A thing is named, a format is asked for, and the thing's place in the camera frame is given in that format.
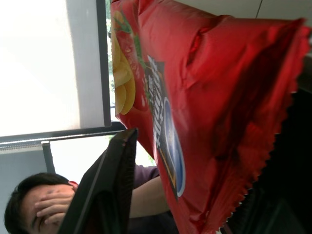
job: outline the man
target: man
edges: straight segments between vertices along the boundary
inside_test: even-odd
[[[57,234],[78,185],[40,173],[23,180],[8,201],[4,223],[10,234]],[[157,167],[136,166],[129,234],[177,234]]]

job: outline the white wall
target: white wall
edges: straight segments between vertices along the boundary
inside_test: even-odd
[[[215,15],[255,18],[261,0],[176,0]]]
[[[0,150],[0,234],[7,231],[3,223],[6,203],[14,188],[24,178],[46,172],[42,147],[17,150]]]
[[[176,0],[215,15],[240,18],[308,19],[312,26],[312,0]]]
[[[300,17],[308,19],[312,26],[312,0],[263,0],[258,18],[278,18],[294,20]]]

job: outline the potato chip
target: potato chip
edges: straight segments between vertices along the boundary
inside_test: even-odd
[[[115,87],[121,86],[134,78],[131,68],[128,64],[120,62],[118,67],[113,70]]]
[[[126,56],[122,51],[120,51],[120,62],[126,63],[130,68],[129,61],[127,60]]]
[[[113,59],[113,68],[117,67],[120,63],[121,49],[119,42],[116,38],[114,30],[112,31],[112,59]]]
[[[116,115],[118,115],[124,105],[125,105],[125,102],[126,102],[126,88],[124,85],[121,85],[117,88],[115,88],[115,112],[116,112]]]
[[[121,114],[125,115],[126,113],[128,113],[132,106],[133,103],[135,102],[135,97],[136,97],[136,83],[135,83],[135,79],[132,78],[123,85],[126,89],[126,93],[127,93],[127,97],[126,97],[126,101],[124,103],[124,106],[121,110]]]

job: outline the hand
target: hand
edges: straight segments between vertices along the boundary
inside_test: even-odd
[[[61,223],[65,217],[65,214],[72,202],[78,186],[73,186],[72,190],[66,192],[56,192],[47,194],[42,197],[40,202],[35,204],[37,209],[37,217],[46,216],[45,224]]]

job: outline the sleeve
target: sleeve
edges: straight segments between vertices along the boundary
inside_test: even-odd
[[[145,184],[147,181],[158,177],[159,171],[157,167],[143,167],[136,165],[135,178],[134,178],[134,189]]]

